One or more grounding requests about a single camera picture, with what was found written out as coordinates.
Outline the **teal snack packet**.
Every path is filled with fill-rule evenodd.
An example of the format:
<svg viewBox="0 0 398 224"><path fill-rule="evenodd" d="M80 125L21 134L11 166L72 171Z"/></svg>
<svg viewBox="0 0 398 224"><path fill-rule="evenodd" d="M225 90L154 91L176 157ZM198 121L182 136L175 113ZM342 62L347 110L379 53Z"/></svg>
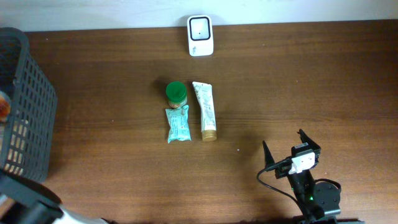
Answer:
<svg viewBox="0 0 398 224"><path fill-rule="evenodd" d="M190 129L188 125L189 106L181 108L166 109L165 114L170 126L168 143L172 141L191 141Z"/></svg>

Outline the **green lid jar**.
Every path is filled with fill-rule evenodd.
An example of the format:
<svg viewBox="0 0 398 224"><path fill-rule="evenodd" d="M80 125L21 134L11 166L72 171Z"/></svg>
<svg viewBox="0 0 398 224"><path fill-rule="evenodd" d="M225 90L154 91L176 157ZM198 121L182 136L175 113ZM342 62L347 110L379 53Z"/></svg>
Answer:
<svg viewBox="0 0 398 224"><path fill-rule="evenodd" d="M187 104L187 89L182 82L169 83L165 92L171 108L181 108Z"/></svg>

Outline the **white tube gold cap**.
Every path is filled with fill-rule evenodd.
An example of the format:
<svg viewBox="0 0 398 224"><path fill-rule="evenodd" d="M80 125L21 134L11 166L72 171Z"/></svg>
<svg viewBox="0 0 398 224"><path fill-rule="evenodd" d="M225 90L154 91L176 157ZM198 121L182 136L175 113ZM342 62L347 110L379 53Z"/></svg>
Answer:
<svg viewBox="0 0 398 224"><path fill-rule="evenodd" d="M205 142L217 139L216 116L212 85L192 82L201 111L201 136Z"/></svg>

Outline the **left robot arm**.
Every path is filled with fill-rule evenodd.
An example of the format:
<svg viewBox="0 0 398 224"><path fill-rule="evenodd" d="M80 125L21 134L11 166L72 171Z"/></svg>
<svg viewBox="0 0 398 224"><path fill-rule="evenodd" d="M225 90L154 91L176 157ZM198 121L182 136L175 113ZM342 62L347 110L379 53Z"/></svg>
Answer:
<svg viewBox="0 0 398 224"><path fill-rule="evenodd" d="M87 218L63 207L60 198L50 189L30 179L1 171L1 201L14 203L1 215L1 223L41 224L109 224L104 218Z"/></svg>

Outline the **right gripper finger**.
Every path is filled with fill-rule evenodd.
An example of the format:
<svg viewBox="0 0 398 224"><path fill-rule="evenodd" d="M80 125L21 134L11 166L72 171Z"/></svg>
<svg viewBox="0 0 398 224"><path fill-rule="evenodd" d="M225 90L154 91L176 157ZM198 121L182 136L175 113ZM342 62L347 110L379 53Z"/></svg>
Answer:
<svg viewBox="0 0 398 224"><path fill-rule="evenodd" d="M274 158L273 158L265 141L262 142L262 145L263 145L264 157L265 157L265 159L264 159L265 167L264 168L265 168L265 170L274 170L274 164L275 164Z"/></svg>
<svg viewBox="0 0 398 224"><path fill-rule="evenodd" d="M313 150L321 149L321 147L315 141L309 138L302 129L299 129L297 133L300 135L300 140L302 143L307 143L310 146L310 148Z"/></svg>

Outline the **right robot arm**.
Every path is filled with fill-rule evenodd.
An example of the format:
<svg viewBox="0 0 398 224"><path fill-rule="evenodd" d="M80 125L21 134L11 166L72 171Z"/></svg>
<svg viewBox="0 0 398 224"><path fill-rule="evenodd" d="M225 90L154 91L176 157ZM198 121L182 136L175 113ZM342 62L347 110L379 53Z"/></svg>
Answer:
<svg viewBox="0 0 398 224"><path fill-rule="evenodd" d="M341 213L341 185L330 179L314 179L310 170L317 166L321 147L300 129L297 132L301 144L291 148L291 155L276 162L265 141L262 142L265 166L256 179L263 186L292 199L302 212L294 217L294 223L361 223L361 220L339 220ZM276 179L288 178L293 195L279 190L260 179L264 172L275 172Z"/></svg>

